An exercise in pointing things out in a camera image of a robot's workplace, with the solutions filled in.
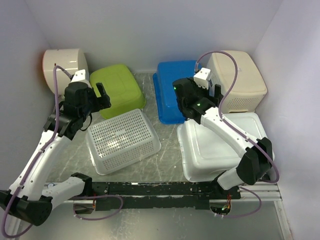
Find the green plastic basin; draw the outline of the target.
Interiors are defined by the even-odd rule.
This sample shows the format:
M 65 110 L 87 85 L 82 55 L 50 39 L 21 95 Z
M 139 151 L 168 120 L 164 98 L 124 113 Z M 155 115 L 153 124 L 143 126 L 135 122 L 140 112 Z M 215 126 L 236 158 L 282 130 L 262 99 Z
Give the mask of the green plastic basin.
M 100 93 L 96 84 L 102 83 L 110 97 L 111 107 L 100 111 L 104 119 L 111 119 L 135 109 L 143 109 L 146 105 L 146 98 L 141 88 L 124 64 L 115 64 L 92 72 L 89 82 L 97 96 L 100 96 Z

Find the blue plastic tray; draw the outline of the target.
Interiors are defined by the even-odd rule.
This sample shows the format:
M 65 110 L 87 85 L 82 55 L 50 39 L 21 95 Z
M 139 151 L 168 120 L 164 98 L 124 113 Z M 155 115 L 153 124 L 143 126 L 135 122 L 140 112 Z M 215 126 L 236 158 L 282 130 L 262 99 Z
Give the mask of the blue plastic tray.
M 195 60 L 167 61 L 157 66 L 153 83 L 158 118 L 164 124 L 182 124 L 188 118 L 200 122 L 214 103 L 202 96 L 194 82 Z

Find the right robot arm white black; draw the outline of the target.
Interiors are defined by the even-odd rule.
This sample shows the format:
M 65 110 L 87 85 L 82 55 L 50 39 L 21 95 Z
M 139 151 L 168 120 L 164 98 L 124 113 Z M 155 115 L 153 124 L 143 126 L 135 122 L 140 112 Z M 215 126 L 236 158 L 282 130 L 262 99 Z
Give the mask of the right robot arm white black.
M 185 118 L 177 128 L 185 178 L 190 182 L 213 182 L 212 193 L 218 199 L 230 189 L 254 185 L 273 166 L 273 145 L 263 135 L 251 113 L 222 114 L 220 96 L 197 86 L 192 78 L 172 84 L 177 106 Z

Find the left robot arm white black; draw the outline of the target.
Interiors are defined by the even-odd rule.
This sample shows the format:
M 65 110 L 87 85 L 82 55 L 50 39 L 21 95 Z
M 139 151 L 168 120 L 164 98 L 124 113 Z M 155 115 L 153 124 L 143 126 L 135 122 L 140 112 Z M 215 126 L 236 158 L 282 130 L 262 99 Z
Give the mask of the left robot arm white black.
M 89 199 L 94 192 L 92 178 L 74 173 L 52 190 L 44 185 L 54 162 L 71 143 L 78 131 L 92 114 L 111 107 L 103 84 L 96 83 L 97 96 L 91 86 L 84 82 L 71 82 L 65 89 L 65 97 L 59 102 L 44 125 L 44 131 L 36 150 L 22 173 L 9 187 L 0 192 L 0 206 L 9 215 L 30 223 L 42 225 L 51 211 L 64 201 L 80 197 Z

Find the clear plastic tray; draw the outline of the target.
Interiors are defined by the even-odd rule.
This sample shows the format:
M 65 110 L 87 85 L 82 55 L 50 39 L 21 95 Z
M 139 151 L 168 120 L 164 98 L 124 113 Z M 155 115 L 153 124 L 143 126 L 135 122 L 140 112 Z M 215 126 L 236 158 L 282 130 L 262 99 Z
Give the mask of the clear plastic tray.
M 140 162 L 162 147 L 150 120 L 140 109 L 90 126 L 86 141 L 91 162 L 100 176 Z

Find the beige perforated plastic basket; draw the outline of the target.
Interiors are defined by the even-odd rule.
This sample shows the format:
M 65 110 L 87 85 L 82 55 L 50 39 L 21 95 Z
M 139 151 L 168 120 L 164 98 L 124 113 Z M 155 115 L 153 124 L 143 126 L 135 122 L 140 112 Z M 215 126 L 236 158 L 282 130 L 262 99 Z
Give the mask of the beige perforated plastic basket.
M 222 104 L 221 112 L 254 112 L 268 92 L 264 79 L 248 53 L 235 50 L 226 52 L 235 59 L 237 78 Z M 233 61 L 224 54 L 212 53 L 206 67 L 211 70 L 212 83 L 220 85 L 221 94 L 225 95 L 235 76 Z

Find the white plastic tub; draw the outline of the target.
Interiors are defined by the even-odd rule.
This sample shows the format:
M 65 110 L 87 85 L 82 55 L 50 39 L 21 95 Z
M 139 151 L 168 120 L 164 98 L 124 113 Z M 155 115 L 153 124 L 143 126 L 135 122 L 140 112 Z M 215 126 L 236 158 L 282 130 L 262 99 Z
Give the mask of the white plastic tub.
M 249 135 L 251 140 L 267 137 L 254 112 L 228 113 L 225 119 Z M 213 130 L 190 119 L 179 125 L 177 137 L 182 155 L 184 177 L 189 182 L 213 181 L 223 171 L 236 167 L 241 158 L 238 152 Z

